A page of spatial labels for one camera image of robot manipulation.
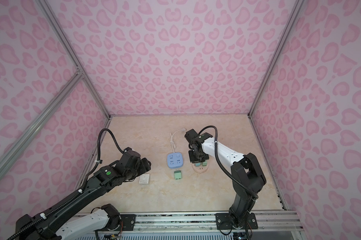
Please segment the power outlet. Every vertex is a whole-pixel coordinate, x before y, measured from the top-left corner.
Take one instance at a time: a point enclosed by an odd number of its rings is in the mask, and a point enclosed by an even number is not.
[[[174,152],[167,155],[167,165],[169,168],[180,168],[183,166],[183,156],[180,152]]]

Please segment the pink wallpaper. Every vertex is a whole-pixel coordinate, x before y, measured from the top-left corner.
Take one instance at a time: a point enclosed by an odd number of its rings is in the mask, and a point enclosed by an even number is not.
[[[112,114],[247,113],[294,2],[49,1]]]
[[[80,82],[0,181],[0,239],[74,190],[105,120]]]
[[[308,2],[255,125],[309,239],[361,239],[361,1]]]
[[[0,1],[0,157],[73,72],[33,0]]]

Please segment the cable tie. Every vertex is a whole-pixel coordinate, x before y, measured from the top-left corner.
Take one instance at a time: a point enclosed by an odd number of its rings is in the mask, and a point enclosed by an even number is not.
[[[43,212],[40,214],[40,216],[41,216],[44,220],[46,220],[46,219],[47,219],[46,214],[45,214],[45,213],[43,213]]]

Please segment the blue plug adapter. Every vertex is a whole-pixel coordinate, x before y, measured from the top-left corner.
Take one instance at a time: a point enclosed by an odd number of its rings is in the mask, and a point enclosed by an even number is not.
[[[167,155],[167,165],[169,168],[180,168],[183,166],[183,156],[180,152],[172,152]]]

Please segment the white robotic arm segment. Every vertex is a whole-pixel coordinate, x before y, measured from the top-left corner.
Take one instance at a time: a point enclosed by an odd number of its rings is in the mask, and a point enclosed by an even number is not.
[[[62,240],[77,239],[86,233],[104,228],[110,219],[107,215],[105,210],[99,209],[92,214],[63,224],[56,235],[61,236]]]
[[[210,137],[206,139],[202,143],[202,150],[204,153],[215,157],[215,139]],[[218,157],[222,164],[226,165],[227,167],[231,167],[234,162],[238,162],[243,158],[243,153],[236,152],[231,148],[223,145],[222,143],[218,142]]]

